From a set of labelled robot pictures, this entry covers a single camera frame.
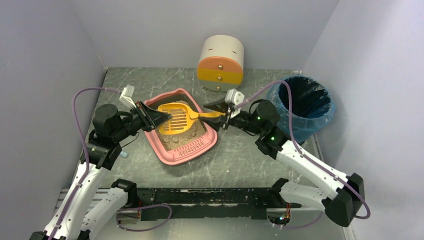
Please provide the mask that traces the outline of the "pink cat litter box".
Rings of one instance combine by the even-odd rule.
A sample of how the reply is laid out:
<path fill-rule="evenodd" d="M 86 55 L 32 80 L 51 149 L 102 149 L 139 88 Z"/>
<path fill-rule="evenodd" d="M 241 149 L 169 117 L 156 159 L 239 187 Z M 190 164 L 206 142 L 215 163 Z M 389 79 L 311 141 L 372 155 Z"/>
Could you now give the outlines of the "pink cat litter box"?
<path fill-rule="evenodd" d="M 173 91 L 159 94 L 151 99 L 145 100 L 144 104 L 152 109 L 156 109 L 161 104 L 178 101 L 186 102 L 196 112 L 203 112 L 199 102 L 183 88 L 177 88 Z M 172 135 L 165 136 L 168 141 L 161 140 L 160 134 L 157 131 L 145 132 L 144 134 L 159 160 L 166 165 L 175 166 L 195 159 L 206 153 L 216 144 L 218 135 L 214 129 L 200 121 L 197 121 L 196 125 L 201 125 L 204 133 L 193 136 L 191 140 L 185 144 L 174 142 Z"/>

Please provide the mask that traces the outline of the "yellow litter scoop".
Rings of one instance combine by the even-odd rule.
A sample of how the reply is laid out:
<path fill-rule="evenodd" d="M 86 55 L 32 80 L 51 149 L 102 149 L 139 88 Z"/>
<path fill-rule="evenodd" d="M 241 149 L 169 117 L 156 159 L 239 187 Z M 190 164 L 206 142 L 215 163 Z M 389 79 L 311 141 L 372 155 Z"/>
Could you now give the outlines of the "yellow litter scoop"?
<path fill-rule="evenodd" d="M 196 112 L 189 105 L 179 102 L 161 104 L 157 110 L 171 115 L 171 119 L 158 128 L 162 135 L 184 133 L 192 127 L 199 117 L 216 118 L 225 115 L 225 113 L 218 111 Z"/>

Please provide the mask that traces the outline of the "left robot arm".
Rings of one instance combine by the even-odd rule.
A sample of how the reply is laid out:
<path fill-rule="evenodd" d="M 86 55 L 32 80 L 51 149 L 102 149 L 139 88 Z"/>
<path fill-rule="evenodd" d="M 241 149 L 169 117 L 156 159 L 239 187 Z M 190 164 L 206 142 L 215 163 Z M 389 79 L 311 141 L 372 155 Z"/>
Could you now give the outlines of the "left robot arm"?
<path fill-rule="evenodd" d="M 128 112 L 114 104 L 97 108 L 92 120 L 94 130 L 84 148 L 72 188 L 43 231 L 33 232 L 32 240 L 93 240 L 120 209 L 137 211 L 141 206 L 137 185 L 116 180 L 106 196 L 89 209 L 93 198 L 122 152 L 120 142 L 139 131 L 150 132 L 171 119 L 142 102 L 132 103 Z"/>

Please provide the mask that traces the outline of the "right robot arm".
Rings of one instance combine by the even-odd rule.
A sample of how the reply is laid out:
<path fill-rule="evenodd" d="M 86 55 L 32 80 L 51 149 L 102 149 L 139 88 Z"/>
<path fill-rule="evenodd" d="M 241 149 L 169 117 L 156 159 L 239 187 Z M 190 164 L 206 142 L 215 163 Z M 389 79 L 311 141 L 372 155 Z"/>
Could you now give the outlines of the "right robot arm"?
<path fill-rule="evenodd" d="M 335 224 L 350 226 L 366 205 L 362 176 L 338 171 L 299 147 L 277 126 L 280 115 L 270 101 L 260 99 L 255 104 L 253 112 L 242 110 L 232 117 L 236 109 L 233 103 L 226 103 L 224 99 L 206 103 L 204 108 L 224 115 L 212 119 L 203 117 L 201 121 L 216 131 L 232 126 L 257 135 L 255 144 L 264 155 L 291 166 L 315 184 L 310 187 L 287 179 L 278 180 L 273 185 L 278 198 L 286 203 L 316 208 Z"/>

